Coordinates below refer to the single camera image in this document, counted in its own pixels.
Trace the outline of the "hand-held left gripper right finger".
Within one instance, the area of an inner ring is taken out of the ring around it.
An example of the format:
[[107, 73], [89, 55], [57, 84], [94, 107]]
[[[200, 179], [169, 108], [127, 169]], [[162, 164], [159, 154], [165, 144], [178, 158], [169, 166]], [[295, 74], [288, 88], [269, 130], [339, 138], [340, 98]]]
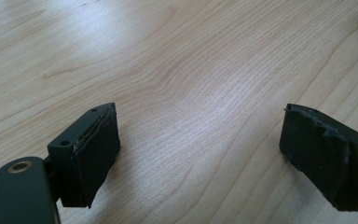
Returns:
[[285, 108], [280, 150], [339, 211], [358, 211], [358, 132], [303, 105]]

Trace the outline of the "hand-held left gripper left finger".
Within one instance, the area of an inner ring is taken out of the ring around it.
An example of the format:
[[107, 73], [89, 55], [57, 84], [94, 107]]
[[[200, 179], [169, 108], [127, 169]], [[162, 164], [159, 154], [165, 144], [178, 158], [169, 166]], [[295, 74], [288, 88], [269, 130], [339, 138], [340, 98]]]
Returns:
[[48, 144], [65, 207], [90, 207], [120, 151], [116, 105], [99, 105], [83, 114]]

